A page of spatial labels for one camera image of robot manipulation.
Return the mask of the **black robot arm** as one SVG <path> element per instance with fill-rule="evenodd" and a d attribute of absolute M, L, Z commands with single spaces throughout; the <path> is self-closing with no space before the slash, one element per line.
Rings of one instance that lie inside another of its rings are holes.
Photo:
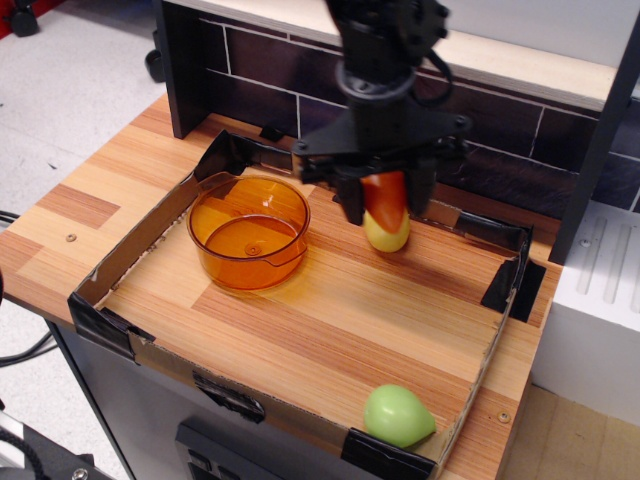
<path fill-rule="evenodd" d="M 336 80 L 347 108 L 294 144 L 294 172 L 303 183 L 333 187 L 354 225 L 365 212 L 362 179 L 400 172 L 408 210 L 421 216 L 438 170 L 465 159 L 472 125 L 464 115 L 438 111 L 449 90 L 430 99 L 414 90 L 423 60 L 452 77 L 434 51 L 447 35 L 449 11 L 437 1 L 330 1 L 327 7 L 342 40 Z"/>

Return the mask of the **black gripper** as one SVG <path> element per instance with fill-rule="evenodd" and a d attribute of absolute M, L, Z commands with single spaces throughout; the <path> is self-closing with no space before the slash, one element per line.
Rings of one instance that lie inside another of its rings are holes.
<path fill-rule="evenodd" d="M 415 97 L 413 69 L 380 83 L 349 71 L 341 62 L 336 77 L 347 109 L 294 144 L 295 175 L 304 183 L 333 184 L 347 221 L 362 225 L 360 178 L 401 171 L 409 211 L 423 215 L 439 168 L 464 159 L 471 119 L 436 111 Z"/>

